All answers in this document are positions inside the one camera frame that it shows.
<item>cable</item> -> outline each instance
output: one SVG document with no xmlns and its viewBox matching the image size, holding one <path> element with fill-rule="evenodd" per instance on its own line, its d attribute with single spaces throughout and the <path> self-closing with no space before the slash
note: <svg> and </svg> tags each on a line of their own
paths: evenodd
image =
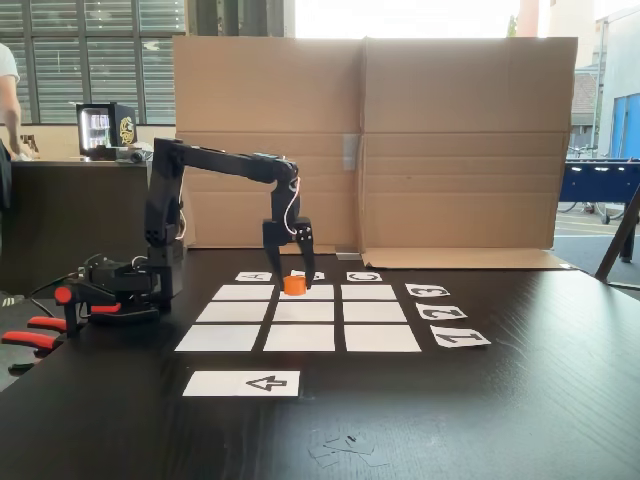
<svg viewBox="0 0 640 480">
<path fill-rule="evenodd" d="M 30 298 L 29 300 L 31 300 L 31 303 L 33 303 L 36 307 L 38 307 L 40 310 L 46 313 L 48 317 L 51 317 L 51 318 L 55 317 L 55 315 L 51 312 L 51 310 L 49 310 L 47 307 L 42 305 L 35 298 Z"/>
<path fill-rule="evenodd" d="M 184 176 L 182 177 L 182 181 L 180 182 L 180 196 L 178 197 L 178 203 L 182 205 L 182 186 L 184 185 Z M 187 217 L 184 216 L 182 211 L 182 206 L 180 207 L 180 222 L 182 228 L 180 229 L 180 233 L 176 236 L 176 240 L 182 240 L 184 235 L 187 233 Z"/>
<path fill-rule="evenodd" d="M 136 266 L 136 265 L 135 265 L 136 260 L 138 260 L 139 258 L 142 258 L 142 259 L 144 259 L 144 260 L 146 260 L 146 259 L 147 259 L 147 257 L 145 257 L 144 255 L 138 255 L 137 257 L 133 257 L 133 260 L 131 260 L 131 266 L 132 266 L 132 267 L 134 267 L 134 268 L 135 268 L 135 266 Z"/>
<path fill-rule="evenodd" d="M 68 273 L 66 275 L 63 275 L 62 277 L 58 277 L 56 278 L 54 281 L 47 283 L 46 285 L 42 285 L 41 287 L 36 288 L 33 292 L 31 292 L 28 296 L 29 300 L 31 301 L 31 303 L 33 303 L 36 307 L 38 307 L 40 310 L 42 310 L 44 313 L 46 313 L 49 317 L 55 317 L 55 315 L 51 312 L 51 310 L 49 310 L 47 307 L 45 307 L 44 305 L 42 305 L 40 302 L 38 302 L 35 298 L 33 298 L 33 296 L 38 293 L 41 292 L 42 290 L 44 290 L 45 288 L 49 288 L 52 285 L 55 285 L 58 282 L 61 282 L 63 280 L 66 280 L 67 278 L 71 278 L 73 276 L 77 275 L 77 272 L 73 272 L 73 273 Z"/>
<path fill-rule="evenodd" d="M 298 194 L 300 193 L 300 180 L 301 178 L 298 177 L 298 182 L 296 183 L 296 193 L 293 195 L 293 198 L 289 202 L 289 205 L 287 205 L 287 209 L 284 211 L 284 228 L 286 228 L 287 232 L 289 232 L 291 235 L 295 235 L 298 232 L 296 232 L 295 230 L 291 230 L 289 228 L 289 223 L 287 222 L 287 216 L 289 215 L 289 209 L 291 208 L 291 205 L 293 205 L 293 202 L 296 201 L 296 198 L 298 198 Z"/>
</svg>

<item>robotic arm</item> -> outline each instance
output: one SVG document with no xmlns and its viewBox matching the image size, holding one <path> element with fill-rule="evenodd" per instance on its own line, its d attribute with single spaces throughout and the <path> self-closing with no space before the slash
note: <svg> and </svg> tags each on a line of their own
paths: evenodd
<svg viewBox="0 0 640 480">
<path fill-rule="evenodd" d="M 56 301 L 65 307 L 69 336 L 78 328 L 77 304 L 87 305 L 89 321 L 105 324 L 153 319 L 160 310 L 171 308 L 171 299 L 182 290 L 186 225 L 181 221 L 181 194 L 186 166 L 261 183 L 275 182 L 271 218 L 262 222 L 264 248 L 282 290 L 279 247 L 295 239 L 304 260 L 306 285 L 311 287 L 315 274 L 313 236 L 310 220 L 298 217 L 300 179 L 295 163 L 274 155 L 234 155 L 160 138 L 155 140 L 154 150 L 145 206 L 147 257 L 122 263 L 96 255 L 85 262 L 82 275 L 74 275 L 56 289 Z"/>
<path fill-rule="evenodd" d="M 149 266 L 160 272 L 164 298 L 181 289 L 177 262 L 183 251 L 180 227 L 182 177 L 184 167 L 245 177 L 260 183 L 274 183 L 271 192 L 271 219 L 262 222 L 263 245 L 271 267 L 283 288 L 279 247 L 295 241 L 304 260 L 307 288 L 315 273 L 313 236 L 308 218 L 298 218 L 300 196 L 298 167 L 274 155 L 234 155 L 218 150 L 191 147 L 179 140 L 156 139 L 153 170 L 145 209 L 145 237 L 149 244 Z"/>
</svg>

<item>table surface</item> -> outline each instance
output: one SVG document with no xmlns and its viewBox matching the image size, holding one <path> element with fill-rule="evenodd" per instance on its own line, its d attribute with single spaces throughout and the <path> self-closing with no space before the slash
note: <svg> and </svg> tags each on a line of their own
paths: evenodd
<svg viewBox="0 0 640 480">
<path fill-rule="evenodd" d="M 363 270 L 317 263 L 334 285 Z M 345 352 L 340 308 L 334 353 L 174 352 L 221 285 L 267 270 L 260 251 L 192 251 L 171 315 L 89 326 L 11 385 L 2 479 L 640 478 L 636 300 L 578 271 L 381 271 L 422 353 Z M 439 347 L 405 282 L 447 288 L 433 301 L 469 318 L 438 325 L 492 344 Z M 182 397 L 194 370 L 267 368 L 299 369 L 300 396 Z M 361 433 L 391 465 L 344 454 L 320 468 L 307 448 L 335 430 Z"/>
</svg>

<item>floor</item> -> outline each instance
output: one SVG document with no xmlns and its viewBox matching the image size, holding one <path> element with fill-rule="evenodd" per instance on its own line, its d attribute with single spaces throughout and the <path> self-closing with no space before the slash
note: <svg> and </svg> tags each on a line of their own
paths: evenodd
<svg viewBox="0 0 640 480">
<path fill-rule="evenodd" d="M 619 220 L 612 220 L 609 225 L 603 225 L 597 213 L 582 212 L 580 206 L 571 212 L 559 213 L 551 253 L 593 275 L 619 224 Z M 636 242 L 640 243 L 640 229 L 636 232 Z M 640 285 L 639 252 L 636 247 L 632 263 L 617 261 L 611 269 L 609 280 Z M 621 291 L 640 300 L 640 292 Z"/>
</svg>

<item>cardboard wall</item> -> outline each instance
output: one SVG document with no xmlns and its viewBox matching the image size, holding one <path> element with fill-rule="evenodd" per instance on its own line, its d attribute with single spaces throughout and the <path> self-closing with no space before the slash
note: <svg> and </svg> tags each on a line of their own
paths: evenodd
<svg viewBox="0 0 640 480">
<path fill-rule="evenodd" d="M 174 41 L 177 137 L 298 162 L 316 244 L 551 245 L 575 39 Z M 268 187 L 186 186 L 196 246 L 261 245 Z"/>
<path fill-rule="evenodd" d="M 295 161 L 315 244 L 354 246 L 360 52 L 356 40 L 178 37 L 177 137 Z M 185 185 L 196 247 L 262 246 L 273 186 L 196 169 Z"/>
<path fill-rule="evenodd" d="M 575 51 L 367 39 L 361 249 L 551 247 Z"/>
</svg>

